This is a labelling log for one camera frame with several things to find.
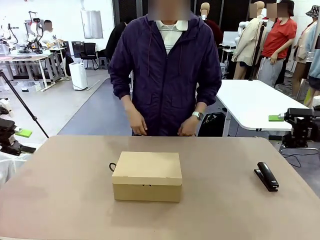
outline cardboard box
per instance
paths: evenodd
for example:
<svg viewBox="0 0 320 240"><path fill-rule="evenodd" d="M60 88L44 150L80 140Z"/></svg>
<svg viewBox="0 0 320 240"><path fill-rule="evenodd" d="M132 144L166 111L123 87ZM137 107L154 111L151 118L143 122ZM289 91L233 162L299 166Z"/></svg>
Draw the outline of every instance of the cardboard box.
<svg viewBox="0 0 320 240"><path fill-rule="evenodd" d="M112 174L112 185L115 200L180 202L179 154L123 151Z"/></svg>

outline white floor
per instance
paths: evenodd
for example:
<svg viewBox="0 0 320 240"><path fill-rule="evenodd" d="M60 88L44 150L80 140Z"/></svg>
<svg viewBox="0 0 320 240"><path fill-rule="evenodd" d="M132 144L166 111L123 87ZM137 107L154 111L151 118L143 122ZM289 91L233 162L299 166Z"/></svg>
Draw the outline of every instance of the white floor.
<svg viewBox="0 0 320 240"><path fill-rule="evenodd" d="M75 91L71 81L60 81L44 92L23 92L20 94L39 123L50 136L56 135L97 88L109 77L107 70L87 70L87 80L90 90ZM21 143L42 144L47 138L38 125L11 91L0 92L0 98L9 98L14 112L13 118L2 115L1 118L15 121L15 125L32 130L29 139L16 137Z"/></svg>

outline black stapler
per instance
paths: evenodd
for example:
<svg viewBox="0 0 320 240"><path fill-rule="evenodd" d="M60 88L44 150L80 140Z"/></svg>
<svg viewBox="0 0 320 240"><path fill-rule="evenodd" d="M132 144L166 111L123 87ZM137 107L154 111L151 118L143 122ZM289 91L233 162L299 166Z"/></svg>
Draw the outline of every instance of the black stapler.
<svg viewBox="0 0 320 240"><path fill-rule="evenodd" d="M279 183L277 182L272 171L265 162L258 162L259 169L255 169L254 172L260 178L261 182L265 185L269 192L277 192Z"/></svg>

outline office chair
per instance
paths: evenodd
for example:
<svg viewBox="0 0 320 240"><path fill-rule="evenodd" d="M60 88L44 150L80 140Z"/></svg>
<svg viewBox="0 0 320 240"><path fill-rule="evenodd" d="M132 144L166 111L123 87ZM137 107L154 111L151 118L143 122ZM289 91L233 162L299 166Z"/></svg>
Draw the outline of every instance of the office chair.
<svg viewBox="0 0 320 240"><path fill-rule="evenodd" d="M82 59L82 62L84 60L87 60L86 69L88 69L89 66L89 60L92 61L93 69L95 69L95 64L98 66L98 63L96 62L97 59L97 52L96 52L96 44L93 42L85 42L84 43L84 51L80 52L80 58Z"/></svg>

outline white collar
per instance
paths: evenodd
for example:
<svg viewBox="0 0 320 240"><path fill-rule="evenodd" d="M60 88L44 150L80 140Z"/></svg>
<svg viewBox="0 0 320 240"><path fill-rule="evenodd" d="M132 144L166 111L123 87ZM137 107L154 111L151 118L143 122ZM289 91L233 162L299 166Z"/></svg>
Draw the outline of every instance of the white collar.
<svg viewBox="0 0 320 240"><path fill-rule="evenodd" d="M156 25L158 27L158 29L161 29L163 26L166 26L162 21L157 20L155 21ZM176 29L178 29L179 31L187 31L188 30L188 21L187 20L178 20L176 21L176 23L174 24L174 26L176 27Z"/></svg>

